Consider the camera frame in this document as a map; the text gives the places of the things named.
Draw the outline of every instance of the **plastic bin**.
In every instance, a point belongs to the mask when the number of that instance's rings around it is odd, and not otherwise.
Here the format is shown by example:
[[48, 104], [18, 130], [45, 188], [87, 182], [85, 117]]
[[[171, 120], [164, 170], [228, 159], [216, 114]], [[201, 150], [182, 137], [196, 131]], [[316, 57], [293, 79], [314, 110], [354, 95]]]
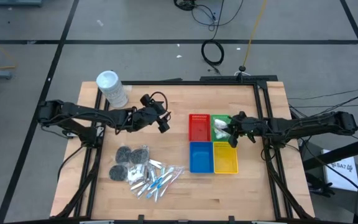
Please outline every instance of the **plastic bin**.
[[211, 138], [212, 138], [212, 141], [228, 141], [229, 140], [229, 137], [226, 137], [226, 138], [221, 138], [221, 139], [217, 139], [216, 138], [216, 134], [215, 134], [215, 125], [214, 125], [214, 120], [215, 119], [220, 119], [221, 121], [224, 121], [226, 122], [226, 124], [229, 124], [230, 123], [230, 118], [229, 118], [229, 115], [223, 115], [223, 114], [214, 114], [214, 115], [211, 115]]
[[211, 142], [190, 142], [190, 172], [212, 174], [214, 152]]
[[210, 141], [210, 121], [209, 114], [189, 114], [189, 141]]
[[232, 148], [228, 142], [213, 144], [215, 174], [238, 174], [237, 148]]

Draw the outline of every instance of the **wooden tabletop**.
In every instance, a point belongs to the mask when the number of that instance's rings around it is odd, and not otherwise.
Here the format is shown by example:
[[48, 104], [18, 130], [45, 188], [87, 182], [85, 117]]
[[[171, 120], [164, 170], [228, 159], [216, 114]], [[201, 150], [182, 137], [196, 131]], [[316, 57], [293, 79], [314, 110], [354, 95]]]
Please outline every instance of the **wooden tabletop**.
[[[140, 98], [148, 93], [161, 91], [168, 98], [168, 110], [172, 111], [170, 129], [160, 134], [157, 124], [135, 133], [107, 128], [94, 198], [92, 219], [136, 220], [145, 215], [146, 220], [274, 220], [272, 198], [265, 162], [260, 158], [262, 143], [239, 138], [237, 156], [238, 174], [192, 174], [189, 172], [188, 115], [190, 113], [238, 114], [257, 118], [252, 86], [126, 86], [129, 102], [126, 107], [141, 108]], [[290, 119], [287, 96], [282, 82], [268, 82], [268, 92], [273, 116]], [[78, 104], [92, 107], [97, 94], [95, 82], [83, 82]], [[263, 93], [260, 91], [262, 105]], [[79, 121], [90, 125], [88, 121]], [[136, 149], [146, 144], [150, 158], [166, 164], [185, 166], [185, 173], [168, 188], [157, 203], [137, 199], [126, 182], [109, 179], [109, 169], [114, 156], [122, 145]], [[295, 140], [289, 142], [297, 147]], [[68, 141], [65, 157], [80, 145], [78, 139]], [[310, 215], [314, 215], [310, 195], [301, 163], [300, 153], [294, 148], [281, 149], [288, 189]], [[85, 150], [69, 161], [62, 169], [53, 201], [51, 215], [56, 215], [78, 189]], [[282, 194], [277, 188], [281, 214], [285, 217]], [[85, 214], [88, 191], [85, 192], [81, 214]]]

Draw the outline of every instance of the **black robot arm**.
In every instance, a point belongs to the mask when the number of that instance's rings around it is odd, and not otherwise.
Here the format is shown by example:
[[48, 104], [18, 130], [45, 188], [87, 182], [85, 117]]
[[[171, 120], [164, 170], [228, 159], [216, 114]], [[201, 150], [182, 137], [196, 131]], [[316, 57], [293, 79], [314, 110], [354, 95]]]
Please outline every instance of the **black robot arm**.
[[158, 129], [164, 133], [169, 129], [168, 118], [170, 112], [163, 107], [162, 101], [155, 101], [148, 94], [144, 95], [140, 102], [144, 106], [137, 110], [136, 107], [119, 110], [97, 110], [74, 103], [66, 103], [60, 100], [43, 101], [39, 104], [38, 123], [41, 126], [59, 126], [63, 134], [75, 134], [81, 142], [88, 147], [97, 144], [97, 129], [85, 127], [77, 123], [73, 118], [95, 121], [114, 128], [116, 134], [125, 130], [127, 132], [138, 131], [154, 122], [158, 123]]
[[316, 134], [333, 133], [338, 135], [353, 135], [358, 130], [353, 115], [347, 112], [330, 112], [307, 118], [287, 120], [283, 118], [249, 118], [241, 111], [231, 117], [231, 122], [225, 132], [231, 136], [229, 143], [237, 145], [239, 136], [247, 136], [255, 142], [254, 136], [265, 136], [273, 146], [285, 147], [294, 138], [302, 138]]

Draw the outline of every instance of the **blue bin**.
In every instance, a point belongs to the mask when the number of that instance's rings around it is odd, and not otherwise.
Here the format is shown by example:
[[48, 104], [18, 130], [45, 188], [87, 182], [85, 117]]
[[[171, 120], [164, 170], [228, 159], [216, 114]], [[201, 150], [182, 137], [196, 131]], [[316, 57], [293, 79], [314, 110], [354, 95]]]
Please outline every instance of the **blue bin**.
[[212, 142], [190, 142], [190, 172], [214, 172], [214, 147]]

